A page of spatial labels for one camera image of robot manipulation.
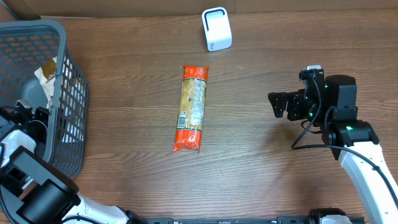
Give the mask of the beige snack bag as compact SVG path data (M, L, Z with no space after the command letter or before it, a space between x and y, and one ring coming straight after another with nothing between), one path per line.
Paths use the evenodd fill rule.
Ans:
M57 57L54 57L34 72L34 75L38 78L39 83L46 95L47 108L50 108L52 106L52 99L55 88L56 62Z

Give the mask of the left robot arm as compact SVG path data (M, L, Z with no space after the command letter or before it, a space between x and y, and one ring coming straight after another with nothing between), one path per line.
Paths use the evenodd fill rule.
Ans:
M95 202L42 157L49 111L22 101L1 107L1 209L11 223L144 223L134 212Z

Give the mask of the orange spaghetti pasta package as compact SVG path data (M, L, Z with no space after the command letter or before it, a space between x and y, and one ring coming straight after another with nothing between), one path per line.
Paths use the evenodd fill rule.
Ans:
M185 65L173 151L201 148L209 68Z

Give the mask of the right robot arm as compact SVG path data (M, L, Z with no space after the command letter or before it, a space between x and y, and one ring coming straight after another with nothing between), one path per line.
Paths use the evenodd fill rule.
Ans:
M305 88L271 92L268 99L275 117L300 121L303 132L312 127L321 135L320 148L329 148L351 179L371 223L397 223L397 183L387 167L380 140L373 127L359 120L356 79L348 75L326 76L319 65L299 72Z

